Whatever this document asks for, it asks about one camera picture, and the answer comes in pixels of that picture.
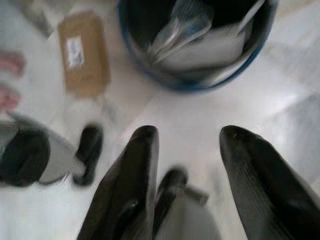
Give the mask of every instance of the cardboard box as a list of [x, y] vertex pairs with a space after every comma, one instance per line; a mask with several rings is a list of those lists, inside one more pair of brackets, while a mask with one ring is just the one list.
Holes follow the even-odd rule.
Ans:
[[104, 26], [93, 12], [69, 16], [58, 26], [65, 87], [79, 97], [102, 94], [110, 81]]

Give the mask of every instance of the person's foot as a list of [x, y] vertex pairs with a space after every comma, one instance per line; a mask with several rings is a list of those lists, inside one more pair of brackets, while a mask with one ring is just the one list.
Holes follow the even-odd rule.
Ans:
[[5, 87], [0, 86], [0, 113], [13, 111], [20, 101], [20, 95]]
[[0, 51], [0, 70], [21, 76], [25, 68], [25, 58], [19, 52]]

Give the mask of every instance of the marble floor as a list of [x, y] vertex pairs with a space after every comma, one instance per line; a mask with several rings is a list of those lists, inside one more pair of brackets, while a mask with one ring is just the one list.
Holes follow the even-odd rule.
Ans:
[[0, 239], [76, 239], [99, 181], [142, 125], [159, 130], [158, 181], [183, 165], [189, 183], [209, 193], [207, 207], [222, 239], [246, 239], [220, 157], [223, 126], [262, 135], [320, 195], [320, 0], [280, 0], [271, 35], [252, 65], [230, 84], [194, 94], [165, 89], [135, 68], [119, 32], [116, 1], [77, 1], [69, 12], [83, 9], [103, 18], [111, 84], [99, 98], [78, 100], [64, 91], [57, 31], [43, 38], [9, 0], [0, 0], [0, 49], [21, 50], [27, 59], [22, 79], [0, 73], [0, 81], [22, 95], [17, 112], [74, 145], [89, 121], [100, 122], [105, 134], [90, 187], [67, 178], [50, 187], [1, 189]]

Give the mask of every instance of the trash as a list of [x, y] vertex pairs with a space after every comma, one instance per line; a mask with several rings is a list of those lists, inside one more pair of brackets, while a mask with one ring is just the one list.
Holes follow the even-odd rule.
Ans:
[[104, 27], [93, 12], [69, 16], [58, 26], [65, 86], [78, 97], [103, 93], [110, 81]]
[[54, 28], [49, 23], [44, 11], [33, 0], [12, 1], [24, 17], [35, 26], [46, 38], [54, 32]]
[[157, 34], [149, 48], [150, 58], [157, 63], [207, 33], [214, 17], [214, 8], [199, 0], [177, 0], [170, 22]]
[[264, 2], [258, 0], [240, 22], [212, 28], [201, 37], [198, 36], [194, 42], [171, 49], [159, 59], [163, 60], [161, 65], [172, 71], [187, 71], [235, 62], [251, 38], [253, 17]]

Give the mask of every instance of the white label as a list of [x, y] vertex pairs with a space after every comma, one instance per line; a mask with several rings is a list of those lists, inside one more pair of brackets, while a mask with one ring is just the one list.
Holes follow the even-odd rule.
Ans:
[[66, 40], [69, 69], [79, 68], [85, 63], [84, 50], [81, 37], [70, 37]]

